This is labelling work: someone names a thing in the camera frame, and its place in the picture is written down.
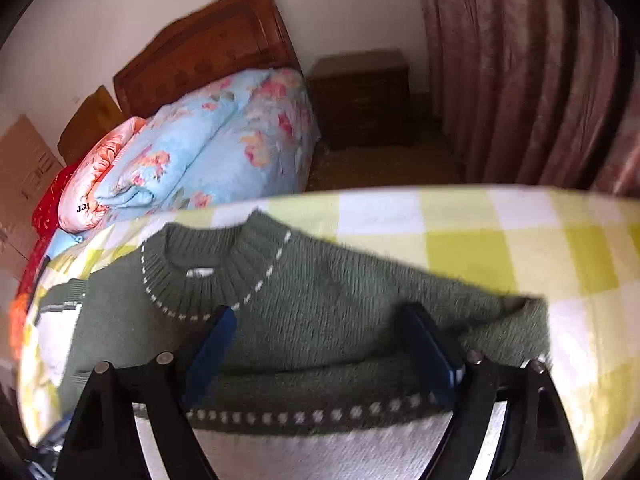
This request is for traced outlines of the green knit sweater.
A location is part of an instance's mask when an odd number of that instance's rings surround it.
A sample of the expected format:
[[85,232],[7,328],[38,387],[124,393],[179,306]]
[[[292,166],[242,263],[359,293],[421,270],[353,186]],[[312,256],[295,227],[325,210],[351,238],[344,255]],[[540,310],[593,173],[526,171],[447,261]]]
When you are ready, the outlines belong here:
[[318,240],[255,211],[238,226],[168,223],[40,300],[40,354],[63,413],[101,361],[140,365],[218,306],[238,328],[192,426],[226,479],[414,479],[446,418],[395,330],[423,304],[463,347],[510,365],[550,353],[544,300],[498,296]]

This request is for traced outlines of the yellow checkered bed sheet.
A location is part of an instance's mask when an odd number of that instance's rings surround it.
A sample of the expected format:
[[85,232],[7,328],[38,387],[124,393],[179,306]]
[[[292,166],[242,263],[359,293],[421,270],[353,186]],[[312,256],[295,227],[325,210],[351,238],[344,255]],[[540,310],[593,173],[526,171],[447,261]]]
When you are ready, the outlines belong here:
[[310,235],[496,292],[543,296],[552,376],[588,479],[638,456],[639,204],[532,186],[421,186],[287,195],[118,222],[56,257],[42,296],[135,250],[164,224],[242,222],[254,209]]

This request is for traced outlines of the light blue folded cloth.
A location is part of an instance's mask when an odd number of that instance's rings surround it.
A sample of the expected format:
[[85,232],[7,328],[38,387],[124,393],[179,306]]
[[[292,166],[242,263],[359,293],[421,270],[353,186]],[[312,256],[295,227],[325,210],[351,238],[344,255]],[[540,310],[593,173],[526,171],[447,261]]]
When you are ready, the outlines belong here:
[[82,234],[73,234],[57,228],[50,239],[44,253],[48,258],[54,259],[68,248],[81,244],[85,240]]

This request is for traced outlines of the pink floral folded quilt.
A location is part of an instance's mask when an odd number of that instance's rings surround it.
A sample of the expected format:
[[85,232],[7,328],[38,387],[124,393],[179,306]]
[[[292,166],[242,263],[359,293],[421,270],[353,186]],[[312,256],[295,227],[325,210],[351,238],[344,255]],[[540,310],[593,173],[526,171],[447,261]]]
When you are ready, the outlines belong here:
[[75,234],[95,228],[107,211],[94,197],[96,188],[113,168],[126,144],[145,126],[146,120],[131,117],[107,133],[80,162],[58,202],[58,224]]

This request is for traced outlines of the orange cloth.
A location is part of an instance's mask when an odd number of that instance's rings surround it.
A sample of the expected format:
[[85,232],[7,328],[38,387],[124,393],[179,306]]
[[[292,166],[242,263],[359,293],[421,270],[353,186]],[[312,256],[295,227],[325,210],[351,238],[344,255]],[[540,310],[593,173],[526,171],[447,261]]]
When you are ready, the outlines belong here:
[[9,306],[9,345],[15,361],[21,359],[23,332],[29,307],[29,294],[20,292]]

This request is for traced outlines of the red bedding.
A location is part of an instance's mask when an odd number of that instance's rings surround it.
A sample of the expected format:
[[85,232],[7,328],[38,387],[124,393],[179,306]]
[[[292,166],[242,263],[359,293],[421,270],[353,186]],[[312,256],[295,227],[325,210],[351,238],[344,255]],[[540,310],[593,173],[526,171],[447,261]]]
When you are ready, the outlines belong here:
[[32,226],[35,228],[38,240],[27,260],[20,286],[18,286],[17,289],[17,296],[32,292],[34,289],[44,254],[52,240],[55,230],[58,228],[58,203],[60,202],[66,184],[79,164],[80,161],[76,160],[76,162],[64,167],[55,176],[32,213]]

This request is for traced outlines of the blue floral folded quilt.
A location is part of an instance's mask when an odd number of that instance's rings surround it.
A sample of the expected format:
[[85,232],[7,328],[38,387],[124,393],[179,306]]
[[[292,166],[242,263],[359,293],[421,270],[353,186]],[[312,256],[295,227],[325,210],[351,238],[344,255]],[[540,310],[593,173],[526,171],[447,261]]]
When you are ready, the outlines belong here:
[[163,106],[93,196],[111,210],[152,210],[300,193],[318,139],[301,73],[243,70]]

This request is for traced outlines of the small wooden headboard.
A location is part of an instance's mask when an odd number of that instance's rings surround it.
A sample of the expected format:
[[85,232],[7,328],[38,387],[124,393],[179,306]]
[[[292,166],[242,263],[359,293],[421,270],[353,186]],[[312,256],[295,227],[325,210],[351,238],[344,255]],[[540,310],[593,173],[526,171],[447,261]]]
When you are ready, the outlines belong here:
[[83,159],[99,140],[124,120],[124,114],[101,84],[81,103],[58,139],[58,152],[66,165]]

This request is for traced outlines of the dark wooden nightstand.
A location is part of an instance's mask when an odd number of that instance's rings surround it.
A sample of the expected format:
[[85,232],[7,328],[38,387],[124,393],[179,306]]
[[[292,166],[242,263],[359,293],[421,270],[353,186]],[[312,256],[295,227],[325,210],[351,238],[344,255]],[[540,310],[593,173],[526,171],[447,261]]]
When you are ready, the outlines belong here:
[[306,81],[322,139],[332,150],[413,140],[409,64],[401,51],[326,56]]

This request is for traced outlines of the pink floral curtain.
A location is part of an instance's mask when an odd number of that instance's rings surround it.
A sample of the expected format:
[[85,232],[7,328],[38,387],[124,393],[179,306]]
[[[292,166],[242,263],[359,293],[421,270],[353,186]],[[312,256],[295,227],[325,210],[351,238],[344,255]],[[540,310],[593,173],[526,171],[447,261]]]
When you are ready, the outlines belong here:
[[432,109],[470,183],[639,193],[639,55],[605,0],[421,0]]

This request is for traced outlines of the large wooden headboard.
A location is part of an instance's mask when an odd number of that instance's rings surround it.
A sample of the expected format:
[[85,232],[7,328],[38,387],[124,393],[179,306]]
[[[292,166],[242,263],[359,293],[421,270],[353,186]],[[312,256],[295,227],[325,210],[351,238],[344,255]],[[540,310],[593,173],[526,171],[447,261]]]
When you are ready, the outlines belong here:
[[163,28],[114,77],[125,116],[149,117],[210,82],[300,65],[276,0],[216,0]]

